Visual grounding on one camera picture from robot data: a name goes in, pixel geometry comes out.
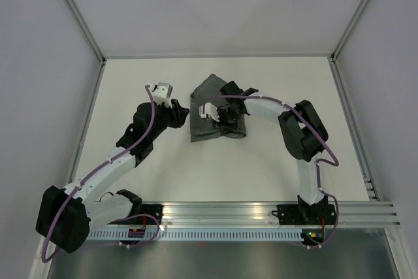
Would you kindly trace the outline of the grey cloth napkin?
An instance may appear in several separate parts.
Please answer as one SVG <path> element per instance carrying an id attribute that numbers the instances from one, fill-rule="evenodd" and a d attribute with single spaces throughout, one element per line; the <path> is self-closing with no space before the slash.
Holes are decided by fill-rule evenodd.
<path id="1" fill-rule="evenodd" d="M 202 119 L 199 116 L 199 107 L 210 97 L 221 95 L 220 89 L 226 84 L 222 78 L 210 74 L 198 85 L 190 95 L 190 141 L 199 142 L 203 140 L 227 137 L 230 139 L 242 139 L 247 135 L 244 117 L 240 118 L 231 131 L 222 132 L 216 122 L 211 119 Z"/>

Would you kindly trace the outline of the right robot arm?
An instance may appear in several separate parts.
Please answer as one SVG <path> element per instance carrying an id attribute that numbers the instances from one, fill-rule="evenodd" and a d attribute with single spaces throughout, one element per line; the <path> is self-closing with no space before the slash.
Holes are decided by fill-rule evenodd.
<path id="1" fill-rule="evenodd" d="M 242 90 L 234 81 L 220 94 L 227 104 L 217 108 L 217 124 L 222 132 L 231 131 L 245 115 L 258 116 L 280 126 L 287 151 L 296 160 L 300 182 L 297 204 L 277 205 L 272 215 L 280 225 L 331 225 L 336 209 L 319 190 L 317 162 L 329 135 L 311 102 L 289 104 L 261 95 L 258 90 Z"/>

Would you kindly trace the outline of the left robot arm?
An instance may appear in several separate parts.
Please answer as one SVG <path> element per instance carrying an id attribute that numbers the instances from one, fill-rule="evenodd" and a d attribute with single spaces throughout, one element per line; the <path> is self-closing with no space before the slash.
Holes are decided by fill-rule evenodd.
<path id="1" fill-rule="evenodd" d="M 121 219 L 129 224 L 139 222 L 142 199 L 138 195 L 123 189 L 105 201 L 99 197 L 149 156 L 163 131 L 181 128 L 189 113 L 176 99 L 169 107 L 156 102 L 138 105 L 133 121 L 105 162 L 83 179 L 63 188 L 51 186 L 44 192 L 36 232 L 65 252 L 73 253 L 96 229 Z"/>

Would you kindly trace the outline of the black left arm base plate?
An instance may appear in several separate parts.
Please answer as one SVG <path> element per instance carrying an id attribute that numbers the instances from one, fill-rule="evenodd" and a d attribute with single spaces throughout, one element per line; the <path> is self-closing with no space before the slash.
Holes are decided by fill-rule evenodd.
<path id="1" fill-rule="evenodd" d="M 129 225 L 157 225 L 155 221 L 161 223 L 163 217 L 163 205 L 157 203 L 135 205 L 128 216 L 129 219 L 124 223 Z"/>

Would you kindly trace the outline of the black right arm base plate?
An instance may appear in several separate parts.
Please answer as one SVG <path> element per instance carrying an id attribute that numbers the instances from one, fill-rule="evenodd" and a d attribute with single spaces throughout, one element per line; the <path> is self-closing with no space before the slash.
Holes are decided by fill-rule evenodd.
<path id="1" fill-rule="evenodd" d="M 333 204 L 317 203 L 314 205 L 277 206 L 276 216 L 280 225 L 334 225 L 336 210 Z"/>

